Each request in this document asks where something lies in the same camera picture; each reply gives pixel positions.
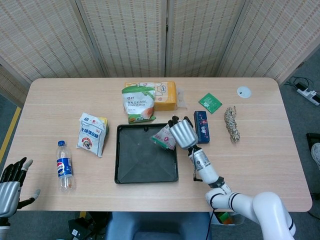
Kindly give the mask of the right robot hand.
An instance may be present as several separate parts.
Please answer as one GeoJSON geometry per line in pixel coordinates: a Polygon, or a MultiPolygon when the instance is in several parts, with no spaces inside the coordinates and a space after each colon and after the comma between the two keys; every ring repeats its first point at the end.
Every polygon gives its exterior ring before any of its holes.
{"type": "Polygon", "coordinates": [[[168,126],[176,143],[182,149],[189,149],[198,144],[198,135],[194,130],[191,120],[187,116],[179,119],[178,116],[173,115],[168,121],[168,126]]]}

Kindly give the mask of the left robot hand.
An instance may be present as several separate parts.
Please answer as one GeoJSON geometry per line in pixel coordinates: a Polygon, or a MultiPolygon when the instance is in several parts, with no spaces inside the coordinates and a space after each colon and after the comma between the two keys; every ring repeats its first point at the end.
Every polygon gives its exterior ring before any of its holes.
{"type": "Polygon", "coordinates": [[[36,189],[34,194],[26,200],[20,201],[21,190],[33,160],[23,157],[16,163],[9,164],[0,177],[0,218],[10,218],[17,210],[32,204],[40,195],[36,189]]]}

